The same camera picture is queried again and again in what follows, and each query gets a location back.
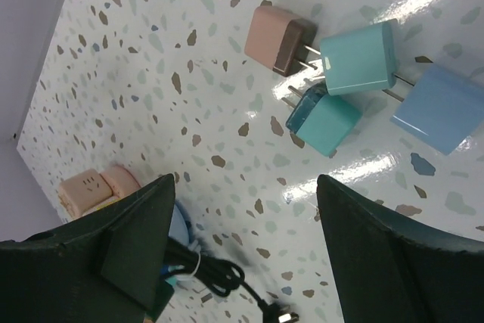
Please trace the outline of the teal triangular power strip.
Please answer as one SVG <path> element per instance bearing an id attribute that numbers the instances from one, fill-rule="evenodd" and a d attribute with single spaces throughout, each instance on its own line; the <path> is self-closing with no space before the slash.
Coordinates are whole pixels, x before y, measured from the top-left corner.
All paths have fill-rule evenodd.
<path id="1" fill-rule="evenodd" d="M 168 306 L 169 301 L 175 293 L 173 285 L 165 279 L 160 279 L 155 290 L 154 303 L 145 314 L 145 318 L 155 322 Z"/>

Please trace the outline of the pink charger plug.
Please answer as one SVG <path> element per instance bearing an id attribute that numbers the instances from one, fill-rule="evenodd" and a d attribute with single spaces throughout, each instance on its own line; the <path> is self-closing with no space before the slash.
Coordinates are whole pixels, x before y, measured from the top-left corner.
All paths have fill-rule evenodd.
<path id="1" fill-rule="evenodd" d="M 303 67 L 317 33 L 317 26 L 273 5 L 261 5 L 253 12 L 244 53 L 272 72 L 288 77 Z"/>

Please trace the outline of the light teal charger plug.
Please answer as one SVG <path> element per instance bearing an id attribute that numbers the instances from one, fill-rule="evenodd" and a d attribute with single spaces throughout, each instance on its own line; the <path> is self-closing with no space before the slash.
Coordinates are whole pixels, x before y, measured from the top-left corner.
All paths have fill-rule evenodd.
<path id="1" fill-rule="evenodd" d="M 399 79 L 390 19 L 321 39 L 319 53 L 324 81 L 330 95 L 348 95 L 391 89 Z"/>

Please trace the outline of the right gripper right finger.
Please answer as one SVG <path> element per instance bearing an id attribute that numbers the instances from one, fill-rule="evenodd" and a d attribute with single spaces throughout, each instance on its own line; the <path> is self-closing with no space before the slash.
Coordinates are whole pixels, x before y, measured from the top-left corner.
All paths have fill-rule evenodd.
<path id="1" fill-rule="evenodd" d="M 324 239 L 346 322 L 481 322 L 483 243 L 432 228 L 317 180 Z"/>

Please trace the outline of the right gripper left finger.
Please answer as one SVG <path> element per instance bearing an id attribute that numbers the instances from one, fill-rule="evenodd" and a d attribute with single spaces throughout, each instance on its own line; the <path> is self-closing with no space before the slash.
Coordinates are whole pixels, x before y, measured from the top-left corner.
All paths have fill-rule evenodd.
<path id="1" fill-rule="evenodd" d="M 1 244 L 3 322 L 141 322 L 175 204 L 166 174 L 98 211 Z"/>

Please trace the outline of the blue charger plug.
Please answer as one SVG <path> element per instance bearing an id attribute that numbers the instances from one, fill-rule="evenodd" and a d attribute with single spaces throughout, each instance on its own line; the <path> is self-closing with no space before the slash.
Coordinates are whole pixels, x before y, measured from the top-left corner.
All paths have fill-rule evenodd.
<path id="1" fill-rule="evenodd" d="M 483 122 L 483 86 L 434 64 L 422 74 L 390 121 L 449 155 Z"/>

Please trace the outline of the teal dual usb charger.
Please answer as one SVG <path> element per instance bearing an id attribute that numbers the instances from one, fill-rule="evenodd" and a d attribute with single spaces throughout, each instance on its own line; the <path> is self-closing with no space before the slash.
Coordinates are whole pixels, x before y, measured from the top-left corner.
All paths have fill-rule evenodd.
<path id="1" fill-rule="evenodd" d="M 329 157 L 355 128 L 361 119 L 361 111 L 340 96 L 330 95 L 323 82 L 304 92 L 291 85 L 287 88 L 299 97 L 299 101 L 294 104 L 283 99 L 293 108 L 286 127 L 318 153 Z"/>

